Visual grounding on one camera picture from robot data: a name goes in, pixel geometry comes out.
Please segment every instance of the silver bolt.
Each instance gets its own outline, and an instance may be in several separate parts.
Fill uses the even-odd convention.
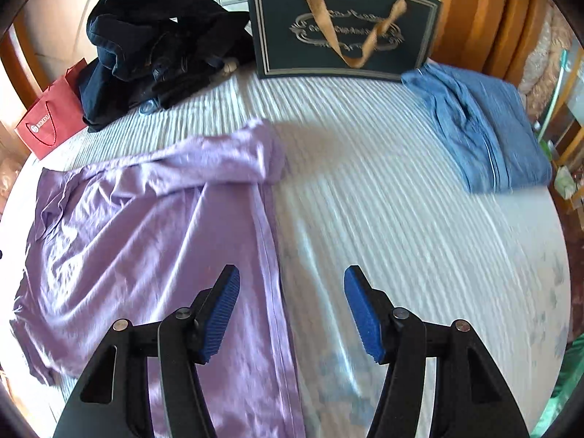
[[[397,319],[408,319],[410,317],[410,312],[405,308],[395,308],[393,310],[393,316]]]
[[[115,323],[113,323],[113,330],[114,331],[123,331],[128,327],[128,320],[127,319],[118,319]]]
[[[456,326],[456,329],[463,333],[471,330],[471,325],[463,319],[459,319],[454,325]]]
[[[191,310],[189,308],[179,308],[174,315],[177,319],[186,319],[191,315]]]

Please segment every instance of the black clothing pile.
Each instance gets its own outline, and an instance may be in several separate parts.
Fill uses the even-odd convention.
[[[209,85],[224,61],[254,60],[247,11],[213,0],[99,0],[87,20],[97,59],[78,84],[89,131],[147,100],[169,108]]]

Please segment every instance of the purple fabric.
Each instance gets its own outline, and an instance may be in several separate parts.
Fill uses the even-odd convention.
[[[217,434],[303,437],[268,218],[268,184],[283,165],[272,128],[252,121],[148,155],[44,170],[12,321],[31,374],[47,384],[52,371],[79,376],[116,319],[161,320],[232,263],[239,298],[219,353],[198,368]],[[165,435],[154,361],[153,423]]]

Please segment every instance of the folded blue garment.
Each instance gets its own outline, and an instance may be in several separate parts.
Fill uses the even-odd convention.
[[[550,184],[550,162],[511,84],[437,63],[406,72],[402,82],[424,100],[469,193]]]

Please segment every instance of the red gift bag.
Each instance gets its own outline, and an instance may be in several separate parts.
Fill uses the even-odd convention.
[[[80,60],[53,82],[24,114],[16,133],[37,158],[43,159],[86,125],[77,95],[77,77],[87,63]]]

